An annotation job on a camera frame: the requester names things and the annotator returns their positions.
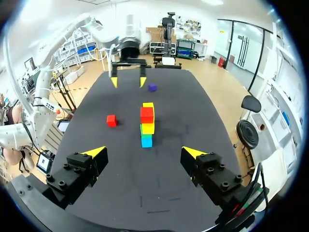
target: bolt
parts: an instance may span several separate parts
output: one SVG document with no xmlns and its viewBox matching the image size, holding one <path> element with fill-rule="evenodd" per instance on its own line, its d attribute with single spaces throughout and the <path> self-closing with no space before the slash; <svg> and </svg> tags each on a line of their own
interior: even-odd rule
<svg viewBox="0 0 309 232">
<path fill-rule="evenodd" d="M 49 182 L 53 182 L 54 181 L 54 177 L 50 174 L 47 174 L 46 175 L 46 179 L 49 181 Z"/>
<path fill-rule="evenodd" d="M 221 184 L 221 188 L 222 188 L 223 191 L 226 191 L 228 186 L 229 186 L 229 184 L 226 181 Z"/>
<path fill-rule="evenodd" d="M 23 190 L 19 190 L 19 191 L 18 191 L 18 194 L 19 194 L 19 196 L 21 196 L 21 197 L 22 197 L 22 196 L 24 196 L 24 195 L 25 195 L 25 192 L 24 192 Z"/>
<path fill-rule="evenodd" d="M 79 174 L 79 173 L 81 173 L 81 169 L 80 169 L 79 167 L 74 168 L 74 172 L 77 173 L 77 174 Z"/>
<path fill-rule="evenodd" d="M 241 175 L 236 175 L 234 181 L 235 181 L 236 183 L 242 182 Z"/>
<path fill-rule="evenodd" d="M 64 189 L 67 186 L 66 182 L 64 182 L 63 180 L 61 180 L 58 185 L 62 189 Z"/>
<path fill-rule="evenodd" d="M 224 168 L 225 168 L 225 165 L 221 163 L 220 166 L 219 166 L 219 169 L 223 170 Z"/>
<path fill-rule="evenodd" d="M 213 171 L 214 171 L 213 168 L 208 168 L 208 169 L 207 169 L 207 174 L 208 174 L 208 175 L 211 175 L 211 174 L 213 174 Z"/>
<path fill-rule="evenodd" d="M 63 168 L 64 168 L 65 170 L 69 170 L 69 169 L 70 169 L 70 166 L 69 166 L 67 163 L 65 163 L 65 164 L 63 164 Z"/>
</svg>

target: camera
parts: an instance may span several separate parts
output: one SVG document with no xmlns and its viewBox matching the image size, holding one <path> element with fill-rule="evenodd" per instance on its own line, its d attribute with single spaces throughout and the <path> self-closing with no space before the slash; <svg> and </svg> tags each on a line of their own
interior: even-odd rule
<svg viewBox="0 0 309 232">
<path fill-rule="evenodd" d="M 162 26 L 165 28 L 168 26 L 168 24 L 172 24 L 172 28 L 175 27 L 175 19 L 172 17 L 175 15 L 175 12 L 168 12 L 168 17 L 165 17 L 162 19 Z"/>
</svg>

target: purple cube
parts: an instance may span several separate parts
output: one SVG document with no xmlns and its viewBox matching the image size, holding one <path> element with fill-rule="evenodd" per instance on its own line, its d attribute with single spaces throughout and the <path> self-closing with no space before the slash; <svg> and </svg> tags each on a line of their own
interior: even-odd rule
<svg viewBox="0 0 309 232">
<path fill-rule="evenodd" d="M 155 92 L 156 89 L 157 89 L 156 84 L 150 83 L 150 84 L 148 85 L 148 90 L 149 90 L 150 92 Z"/>
</svg>

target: floor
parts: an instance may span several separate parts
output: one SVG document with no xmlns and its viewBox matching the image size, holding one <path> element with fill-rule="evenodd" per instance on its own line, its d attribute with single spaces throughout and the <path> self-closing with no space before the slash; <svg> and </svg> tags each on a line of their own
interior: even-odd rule
<svg viewBox="0 0 309 232">
<path fill-rule="evenodd" d="M 219 60 L 219 57 L 221 57 L 221 55 L 219 53 L 214 53 L 214 56 L 217 58 L 217 62 Z M 239 66 L 237 66 L 234 63 L 228 62 L 226 70 L 229 71 L 236 79 L 238 79 L 238 81 L 246 88 L 248 89 L 254 73 L 246 70 L 246 69 L 242 69 Z M 263 84 L 263 78 L 260 77 L 259 75 L 256 76 L 254 83 L 251 87 L 250 92 L 256 96 L 258 94 L 259 89 L 261 88 Z"/>
<path fill-rule="evenodd" d="M 148 64 L 154 66 L 153 59 L 150 55 L 141 56 L 141 58 L 146 59 Z M 178 58 L 176 62 L 182 63 L 183 69 L 189 70 L 196 77 L 216 107 L 231 142 L 233 144 L 237 142 L 238 137 L 235 131 L 235 126 L 243 114 L 243 109 L 240 106 L 242 99 L 249 94 L 248 91 L 237 80 L 237 78 L 232 75 L 232 73 L 220 68 L 218 65 L 212 64 L 210 60 L 197 61 L 195 59 L 188 60 Z M 73 84 L 69 85 L 77 107 L 96 79 L 103 72 L 102 63 L 100 61 L 85 62 L 83 65 L 85 68 L 85 73 L 82 74 Z M 52 91 L 52 93 L 53 95 L 50 97 L 50 100 L 57 100 L 63 107 L 65 107 L 66 104 L 59 91 Z M 236 148 L 236 155 L 238 158 L 241 175 L 246 176 L 249 169 L 245 155 L 242 153 L 242 147 L 238 146 Z M 33 154 L 32 157 L 36 163 L 38 156 Z M 8 173 L 12 175 L 12 178 L 20 175 L 18 165 L 8 167 Z M 37 169 L 32 170 L 32 173 L 41 181 L 45 182 L 44 175 Z M 249 181 L 250 177 L 246 176 L 243 184 L 247 185 Z"/>
</svg>

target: block tower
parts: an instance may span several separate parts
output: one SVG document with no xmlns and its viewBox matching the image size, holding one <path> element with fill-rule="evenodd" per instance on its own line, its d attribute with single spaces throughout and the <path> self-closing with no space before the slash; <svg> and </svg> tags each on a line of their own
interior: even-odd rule
<svg viewBox="0 0 309 232">
<path fill-rule="evenodd" d="M 141 147 L 153 147 L 153 134 L 155 132 L 155 108 L 153 102 L 143 103 L 140 109 L 140 135 Z"/>
</svg>

